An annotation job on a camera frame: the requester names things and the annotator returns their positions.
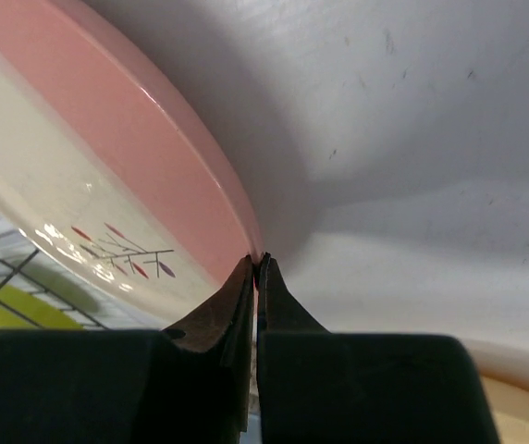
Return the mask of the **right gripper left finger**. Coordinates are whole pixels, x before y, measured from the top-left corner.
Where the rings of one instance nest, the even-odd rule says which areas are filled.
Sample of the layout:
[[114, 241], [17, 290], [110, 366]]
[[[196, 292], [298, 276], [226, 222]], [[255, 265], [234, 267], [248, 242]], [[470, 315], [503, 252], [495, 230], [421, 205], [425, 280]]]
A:
[[253, 266], [162, 330], [0, 329], [0, 443], [236, 443]]

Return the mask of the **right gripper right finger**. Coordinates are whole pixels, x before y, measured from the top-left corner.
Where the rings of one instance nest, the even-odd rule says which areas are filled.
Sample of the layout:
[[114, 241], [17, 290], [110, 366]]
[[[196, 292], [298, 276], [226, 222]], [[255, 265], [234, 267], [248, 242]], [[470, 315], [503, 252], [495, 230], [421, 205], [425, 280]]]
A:
[[257, 278], [265, 443], [496, 443], [470, 353], [435, 334], [333, 333], [266, 255]]

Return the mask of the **lime green bowl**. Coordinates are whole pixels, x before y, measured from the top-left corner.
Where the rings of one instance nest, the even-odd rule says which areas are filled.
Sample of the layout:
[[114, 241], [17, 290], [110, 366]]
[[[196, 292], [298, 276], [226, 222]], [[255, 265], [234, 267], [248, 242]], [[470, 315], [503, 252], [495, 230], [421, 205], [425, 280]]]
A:
[[83, 326], [48, 302], [9, 284], [0, 289], [0, 329], [83, 330]]

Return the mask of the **plain yellow bear plate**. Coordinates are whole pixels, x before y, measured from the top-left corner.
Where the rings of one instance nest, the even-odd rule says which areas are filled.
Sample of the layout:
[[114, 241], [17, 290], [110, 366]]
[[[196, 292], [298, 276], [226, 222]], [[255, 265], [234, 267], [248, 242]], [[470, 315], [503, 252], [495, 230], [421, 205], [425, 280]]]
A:
[[500, 441], [529, 443], [529, 351], [465, 339], [476, 363]]

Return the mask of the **pink cream plate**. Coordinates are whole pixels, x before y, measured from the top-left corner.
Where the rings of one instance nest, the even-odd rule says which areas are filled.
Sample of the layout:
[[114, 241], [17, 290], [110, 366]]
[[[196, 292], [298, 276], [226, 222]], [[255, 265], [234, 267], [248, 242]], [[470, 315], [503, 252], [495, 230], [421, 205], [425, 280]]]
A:
[[262, 256], [215, 138], [81, 1], [0, 1], [0, 212], [82, 280], [166, 322]]

